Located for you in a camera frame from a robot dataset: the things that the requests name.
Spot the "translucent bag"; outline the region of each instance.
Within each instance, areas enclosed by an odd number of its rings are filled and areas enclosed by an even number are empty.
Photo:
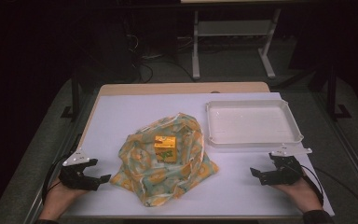
[[[197,120],[182,113],[129,135],[118,156],[123,163],[110,182],[135,192],[145,206],[178,198],[218,171]]]

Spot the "white tabletop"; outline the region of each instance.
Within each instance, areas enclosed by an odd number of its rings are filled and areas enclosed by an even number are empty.
[[[206,103],[215,100],[281,99],[279,93],[198,93],[162,95],[101,96],[84,133],[82,149],[98,159],[85,175],[115,175],[121,165],[118,151],[127,136],[149,123],[177,113],[197,119],[207,136]],[[279,218],[301,216],[283,193],[261,186],[249,170],[275,170],[269,152],[274,148],[214,148],[205,144],[205,151],[220,168],[180,199],[160,207],[145,207],[135,193],[110,183],[102,184],[72,205],[65,216],[116,218]],[[307,155],[296,156],[301,164],[312,165]],[[324,209],[334,215],[324,195]]]

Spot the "gray carpet floor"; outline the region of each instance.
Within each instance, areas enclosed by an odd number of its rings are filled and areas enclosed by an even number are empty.
[[[267,78],[256,49],[260,43],[246,43],[238,48],[225,48],[215,53],[200,54],[199,82],[216,81],[265,81],[270,86],[279,84],[299,71],[288,70],[291,53],[296,45],[294,39],[275,40],[269,51],[272,67],[277,75]],[[191,52],[180,52],[175,59],[161,57],[145,62],[153,70],[150,83],[192,82]],[[151,70],[140,67],[143,80],[151,76]],[[328,199],[336,215],[336,223],[358,223],[358,171],[352,158],[358,161],[358,100],[351,87],[342,80],[337,81],[337,103],[345,105],[352,115],[351,119],[332,121],[325,111],[326,91],[311,92],[307,85],[311,75],[302,78],[291,86],[278,91],[289,106],[297,125],[305,136],[304,147],[313,149],[310,160],[317,172]],[[71,105],[71,82],[62,86],[52,103],[23,160],[13,175],[0,202],[0,223],[29,223],[36,216],[40,204],[40,188],[49,165],[68,148],[82,133],[89,117],[97,91],[93,94],[81,93],[81,114],[75,122],[62,119],[66,106]],[[335,179],[349,187],[350,193]],[[134,221],[63,217],[60,223],[135,223]],[[214,221],[208,223],[243,223],[243,221]],[[302,223],[301,220],[259,220],[261,224]]]

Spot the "white tray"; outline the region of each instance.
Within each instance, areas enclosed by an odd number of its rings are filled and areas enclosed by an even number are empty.
[[[207,114],[213,147],[279,147],[304,138],[284,100],[211,101]]]

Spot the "person's left hand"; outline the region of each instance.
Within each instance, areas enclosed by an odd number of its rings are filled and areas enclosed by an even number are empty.
[[[57,221],[76,198],[87,192],[83,189],[69,189],[56,178],[48,191],[39,219]]]

